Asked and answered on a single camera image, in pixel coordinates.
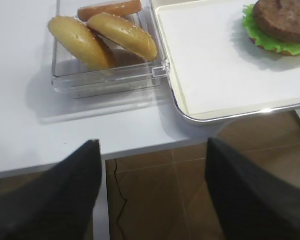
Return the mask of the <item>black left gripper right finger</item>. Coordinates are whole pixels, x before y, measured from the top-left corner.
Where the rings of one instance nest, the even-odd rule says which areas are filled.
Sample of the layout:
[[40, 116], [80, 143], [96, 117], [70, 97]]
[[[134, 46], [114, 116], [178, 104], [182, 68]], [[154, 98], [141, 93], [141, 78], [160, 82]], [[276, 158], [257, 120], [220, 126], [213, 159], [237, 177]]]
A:
[[207, 141], [205, 179], [228, 240], [300, 240], [300, 188], [218, 138]]

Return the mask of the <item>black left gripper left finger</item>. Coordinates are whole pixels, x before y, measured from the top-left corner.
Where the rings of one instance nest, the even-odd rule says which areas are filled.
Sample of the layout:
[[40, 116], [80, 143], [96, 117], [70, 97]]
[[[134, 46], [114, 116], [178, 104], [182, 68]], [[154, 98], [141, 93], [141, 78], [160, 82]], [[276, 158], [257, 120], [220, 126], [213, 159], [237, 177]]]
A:
[[102, 181], [98, 140], [89, 140], [32, 182], [0, 196], [0, 240], [82, 240]]

